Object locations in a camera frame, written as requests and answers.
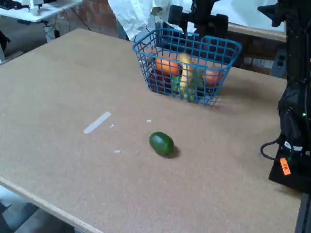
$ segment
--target basket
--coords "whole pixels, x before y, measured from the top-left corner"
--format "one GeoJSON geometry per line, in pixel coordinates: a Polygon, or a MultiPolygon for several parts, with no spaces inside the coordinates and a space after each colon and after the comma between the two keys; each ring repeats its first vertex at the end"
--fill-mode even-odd
{"type": "Polygon", "coordinates": [[[133,46],[149,89],[209,105],[242,46],[232,40],[155,29],[133,46]]]}

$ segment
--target orange label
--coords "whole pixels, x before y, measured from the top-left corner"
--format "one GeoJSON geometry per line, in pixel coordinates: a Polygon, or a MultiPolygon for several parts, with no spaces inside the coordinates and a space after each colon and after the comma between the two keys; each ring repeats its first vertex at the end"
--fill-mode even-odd
{"type": "Polygon", "coordinates": [[[282,166],[284,175],[290,175],[291,171],[290,171],[290,168],[288,167],[286,159],[281,158],[280,162],[281,162],[281,166],[282,166]]]}

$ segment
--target brick wall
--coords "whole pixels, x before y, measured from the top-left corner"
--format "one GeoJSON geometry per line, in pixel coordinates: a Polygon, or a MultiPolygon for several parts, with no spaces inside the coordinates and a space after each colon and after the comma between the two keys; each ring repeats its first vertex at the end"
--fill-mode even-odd
{"type": "MultiPolygon", "coordinates": [[[[92,31],[113,36],[118,35],[117,20],[108,4],[108,0],[86,0],[82,5],[75,7],[74,10],[92,31]]],[[[71,24],[75,23],[83,27],[80,19],[73,11],[67,11],[67,15],[71,24]]],[[[67,20],[66,14],[62,13],[62,16],[64,20],[67,20]]]]}

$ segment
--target avocado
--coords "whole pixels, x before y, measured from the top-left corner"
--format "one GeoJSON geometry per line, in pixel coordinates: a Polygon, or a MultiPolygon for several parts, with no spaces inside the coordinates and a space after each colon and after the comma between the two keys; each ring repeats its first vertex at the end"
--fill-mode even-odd
{"type": "Polygon", "coordinates": [[[165,133],[155,132],[149,138],[151,147],[162,156],[168,156],[174,151],[174,141],[165,133]]]}

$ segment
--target orange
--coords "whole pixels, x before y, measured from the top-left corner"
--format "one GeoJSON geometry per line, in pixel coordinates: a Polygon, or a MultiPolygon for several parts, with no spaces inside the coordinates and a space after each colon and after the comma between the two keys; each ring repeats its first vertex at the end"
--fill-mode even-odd
{"type": "MultiPolygon", "coordinates": [[[[219,69],[219,67],[210,67],[211,69],[219,69]]],[[[224,77],[224,71],[219,71],[219,70],[209,70],[207,69],[205,72],[205,77],[206,79],[206,86],[214,87],[218,86],[221,80],[224,77]]]]}
{"type": "Polygon", "coordinates": [[[155,66],[165,76],[179,75],[178,63],[170,57],[158,57],[155,59],[155,66]]]}

